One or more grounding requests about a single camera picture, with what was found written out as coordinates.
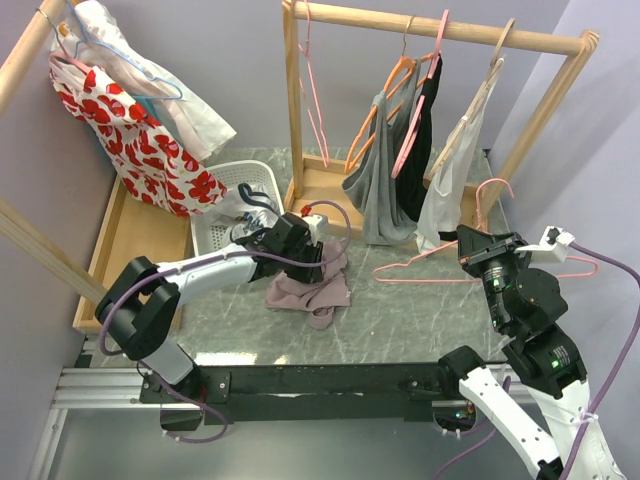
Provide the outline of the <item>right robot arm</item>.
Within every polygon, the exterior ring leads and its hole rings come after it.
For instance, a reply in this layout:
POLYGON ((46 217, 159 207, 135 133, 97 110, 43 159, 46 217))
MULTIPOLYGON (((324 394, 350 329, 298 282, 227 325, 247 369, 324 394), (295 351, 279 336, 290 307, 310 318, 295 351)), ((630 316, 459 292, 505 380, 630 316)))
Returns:
POLYGON ((490 234, 460 225, 458 261, 481 281, 494 330, 509 342, 508 365, 538 406, 539 426, 501 387, 470 347, 443 356, 440 391, 473 403, 511 445, 534 479, 621 479, 596 410, 633 342, 626 341, 604 385, 592 394, 574 341, 557 322, 568 310, 559 280, 540 269, 563 262, 579 246, 568 231, 549 226, 536 244, 518 233, 490 234))

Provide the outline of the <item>white navy tank top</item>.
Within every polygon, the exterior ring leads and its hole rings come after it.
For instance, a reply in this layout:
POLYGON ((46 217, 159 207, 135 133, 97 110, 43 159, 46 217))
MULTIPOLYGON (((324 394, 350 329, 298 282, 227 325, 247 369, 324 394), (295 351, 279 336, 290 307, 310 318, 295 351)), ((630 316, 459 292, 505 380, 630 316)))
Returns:
POLYGON ((273 227, 280 210, 262 184, 239 183, 230 188, 208 214, 213 226, 225 229, 221 244, 226 246, 237 239, 273 227))

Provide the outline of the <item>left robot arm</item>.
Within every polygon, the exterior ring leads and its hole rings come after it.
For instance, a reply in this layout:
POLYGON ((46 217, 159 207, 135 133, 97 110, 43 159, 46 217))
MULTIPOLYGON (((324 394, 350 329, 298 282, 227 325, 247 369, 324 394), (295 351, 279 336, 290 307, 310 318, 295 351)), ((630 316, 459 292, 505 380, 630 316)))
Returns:
POLYGON ((286 213, 273 226, 206 255, 169 263, 133 259, 95 309, 99 340, 112 338, 113 355, 143 363, 176 401, 193 399, 203 380, 199 367, 169 336, 176 311, 209 291, 279 273, 304 284, 319 282, 323 244, 318 236, 326 222, 320 214, 286 213))

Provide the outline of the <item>mauve pink tank top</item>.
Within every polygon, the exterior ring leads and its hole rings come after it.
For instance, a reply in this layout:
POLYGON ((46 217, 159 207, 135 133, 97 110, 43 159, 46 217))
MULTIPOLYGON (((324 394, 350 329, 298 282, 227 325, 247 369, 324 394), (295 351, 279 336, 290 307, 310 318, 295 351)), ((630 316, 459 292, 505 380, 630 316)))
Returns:
POLYGON ((321 267, 319 283, 304 284, 279 273, 266 290, 265 306, 269 310, 292 310, 307 313, 307 323, 316 330, 327 329, 334 321, 337 307, 351 305, 351 292, 344 270, 348 265, 343 243, 331 240, 324 244, 322 259, 330 263, 321 267))

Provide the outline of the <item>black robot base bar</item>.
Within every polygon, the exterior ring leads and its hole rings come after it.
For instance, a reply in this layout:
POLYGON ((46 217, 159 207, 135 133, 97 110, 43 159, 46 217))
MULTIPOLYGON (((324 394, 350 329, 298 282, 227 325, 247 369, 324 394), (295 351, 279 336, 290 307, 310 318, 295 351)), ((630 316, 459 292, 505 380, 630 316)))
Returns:
POLYGON ((429 422, 439 401, 485 362, 462 346, 437 362, 202 366, 183 395, 202 400, 208 424, 400 418, 429 422))

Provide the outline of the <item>thin pink wire hanger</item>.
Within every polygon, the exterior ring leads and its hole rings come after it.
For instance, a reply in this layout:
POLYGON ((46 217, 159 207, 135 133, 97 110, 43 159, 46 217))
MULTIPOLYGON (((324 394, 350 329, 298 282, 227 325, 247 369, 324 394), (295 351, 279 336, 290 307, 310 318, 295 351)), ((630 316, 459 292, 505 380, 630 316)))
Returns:
POLYGON ((324 167, 329 166, 329 145, 324 129, 324 121, 322 115, 322 109, 318 98, 316 89, 315 77, 312 66, 311 58, 311 10, 310 3, 307 0, 303 1, 306 12, 306 36, 303 44, 298 44, 298 49, 306 61, 308 86, 310 94, 307 94, 305 90, 305 83, 302 78, 299 78, 300 91, 303 95, 307 107, 307 113, 309 122, 314 133, 322 164, 324 167))

